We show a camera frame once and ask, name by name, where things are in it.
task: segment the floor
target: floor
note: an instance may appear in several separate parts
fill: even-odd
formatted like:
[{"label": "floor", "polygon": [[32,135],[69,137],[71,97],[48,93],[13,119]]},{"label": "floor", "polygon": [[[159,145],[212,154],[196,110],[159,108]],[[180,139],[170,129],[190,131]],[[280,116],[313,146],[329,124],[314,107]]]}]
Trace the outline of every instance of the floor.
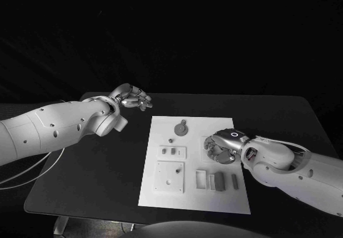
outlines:
[{"label": "floor", "polygon": [[[126,232],[131,231],[131,225],[133,224],[123,223]],[[69,218],[64,236],[55,235],[54,238],[117,238],[123,235],[121,223]]]}]

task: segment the robotic hand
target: robotic hand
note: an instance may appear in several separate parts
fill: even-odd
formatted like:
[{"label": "robotic hand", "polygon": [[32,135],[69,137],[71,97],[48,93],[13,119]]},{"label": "robotic hand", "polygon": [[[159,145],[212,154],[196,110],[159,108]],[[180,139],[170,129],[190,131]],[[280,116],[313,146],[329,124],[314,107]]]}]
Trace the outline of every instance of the robotic hand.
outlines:
[{"label": "robotic hand", "polygon": [[303,146],[235,130],[218,131],[205,140],[209,158],[221,164],[241,159],[261,184],[278,187],[291,197],[336,215],[343,215],[343,161],[312,153]]},{"label": "robotic hand", "polygon": [[88,134],[104,136],[113,129],[121,131],[127,124],[121,106],[141,111],[153,107],[152,97],[128,83],[108,96],[52,104],[0,121],[0,166],[64,149]]}]

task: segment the white cable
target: white cable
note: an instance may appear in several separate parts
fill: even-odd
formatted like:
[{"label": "white cable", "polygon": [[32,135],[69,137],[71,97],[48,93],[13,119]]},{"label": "white cable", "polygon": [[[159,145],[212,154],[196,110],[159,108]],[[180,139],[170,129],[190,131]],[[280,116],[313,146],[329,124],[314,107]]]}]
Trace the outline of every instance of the white cable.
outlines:
[{"label": "white cable", "polygon": [[[65,151],[65,149],[62,150],[61,155],[59,155],[59,157],[58,157],[58,159],[56,159],[54,165],[49,167],[49,169],[45,171],[45,173],[46,173],[46,172],[51,170],[51,168],[55,166],[55,164],[56,164],[56,162],[58,162],[58,160],[59,160],[59,158],[61,158],[61,156],[62,156],[64,151]],[[22,183],[20,185],[16,185],[16,186],[12,186],[12,187],[0,187],[0,190],[10,189],[10,188],[15,188],[15,187],[19,187],[19,186],[26,185],[26,184],[30,183],[33,180],[36,180],[39,177],[42,177],[42,176],[45,175],[45,173],[42,173],[35,179],[32,179],[29,182]]]},{"label": "white cable", "polygon": [[306,147],[303,147],[301,145],[297,145],[297,144],[294,144],[294,143],[291,143],[291,142],[286,142],[286,141],[281,141],[281,140],[273,140],[273,139],[264,138],[264,137],[261,137],[261,136],[257,136],[257,137],[261,138],[261,139],[264,139],[264,140],[270,140],[270,141],[274,141],[274,142],[278,142],[278,143],[283,143],[283,144],[296,146],[296,147],[299,147],[300,149],[303,149],[304,151],[309,151],[309,152],[310,152],[310,150],[309,150]]},{"label": "white cable", "polygon": [[19,174],[15,175],[13,177],[10,177],[10,178],[7,178],[6,180],[3,180],[3,181],[0,182],[0,184],[3,184],[5,182],[13,180],[16,177],[19,177],[22,174],[25,174],[29,170],[32,170],[32,169],[41,164],[41,162],[43,162],[43,160],[45,160],[46,157],[51,155],[51,153],[45,156],[45,158],[43,158],[28,170],[25,170],[22,173],[19,173]]}]

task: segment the table leg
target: table leg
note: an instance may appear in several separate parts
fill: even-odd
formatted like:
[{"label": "table leg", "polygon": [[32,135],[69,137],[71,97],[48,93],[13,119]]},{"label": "table leg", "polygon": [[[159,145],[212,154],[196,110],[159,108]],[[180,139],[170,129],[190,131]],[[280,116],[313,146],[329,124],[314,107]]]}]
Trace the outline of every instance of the table leg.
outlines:
[{"label": "table leg", "polygon": [[55,235],[62,235],[64,234],[68,219],[69,219],[69,217],[62,217],[62,216],[58,217],[58,220],[55,222],[55,228],[54,228],[54,234]]}]

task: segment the black table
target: black table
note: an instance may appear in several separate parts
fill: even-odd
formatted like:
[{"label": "black table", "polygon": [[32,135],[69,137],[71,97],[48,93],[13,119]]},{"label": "black table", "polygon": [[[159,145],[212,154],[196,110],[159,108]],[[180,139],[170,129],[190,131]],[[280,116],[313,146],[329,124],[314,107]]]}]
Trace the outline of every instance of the black table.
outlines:
[{"label": "black table", "polygon": [[[81,100],[104,92],[85,93]],[[124,130],[88,135],[36,181],[25,203],[30,213],[136,224],[192,220],[226,224],[273,237],[337,237],[343,218],[314,209],[244,169],[251,215],[139,206],[152,116],[234,118],[235,128],[294,142],[319,154],[337,154],[310,104],[301,97],[150,94],[154,107],[121,109]],[[45,169],[59,152],[54,152]]]}]

